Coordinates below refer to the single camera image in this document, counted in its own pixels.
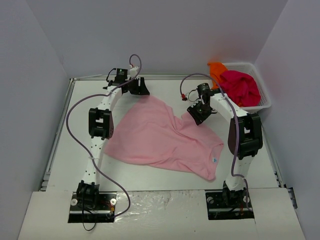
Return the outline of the pink t shirt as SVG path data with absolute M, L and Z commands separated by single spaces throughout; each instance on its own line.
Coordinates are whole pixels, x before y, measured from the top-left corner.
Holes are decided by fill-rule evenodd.
M 223 148 L 210 127 L 197 126 L 187 112 L 177 117 L 165 102 L 147 96 L 121 119 L 104 153 L 127 164 L 194 173 L 213 181 Z

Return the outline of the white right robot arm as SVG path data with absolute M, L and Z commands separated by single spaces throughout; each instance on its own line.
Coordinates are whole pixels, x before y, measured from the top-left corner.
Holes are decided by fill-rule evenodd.
M 244 196 L 249 199 L 246 177 L 251 162 L 263 147 L 261 119 L 258 114 L 240 108 L 220 90 L 210 89 L 208 83 L 198 85 L 196 91 L 198 99 L 187 109 L 196 125 L 202 124 L 214 111 L 229 123 L 227 144 L 233 160 L 230 174 L 223 182 L 221 199 L 232 207 Z

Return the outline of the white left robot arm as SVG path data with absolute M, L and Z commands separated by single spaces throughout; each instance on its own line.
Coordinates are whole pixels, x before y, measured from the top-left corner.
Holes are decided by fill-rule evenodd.
M 97 208 L 101 203 L 100 197 L 100 175 L 105 176 L 99 170 L 99 163 L 102 158 L 102 150 L 106 140 L 109 140 L 114 133 L 113 109 L 117 101 L 124 93 L 133 95 L 149 95 L 143 77 L 138 77 L 141 71 L 140 66 L 130 65 L 130 69 L 116 69 L 114 80 L 108 82 L 104 87 L 105 94 L 94 94 L 85 97 L 85 100 L 102 97 L 98 106 L 90 108 L 88 112 L 88 133 L 90 136 L 90 146 L 83 143 L 79 145 L 89 154 L 89 160 L 84 171 L 82 180 L 78 184 L 76 196 L 78 202 L 90 210 Z

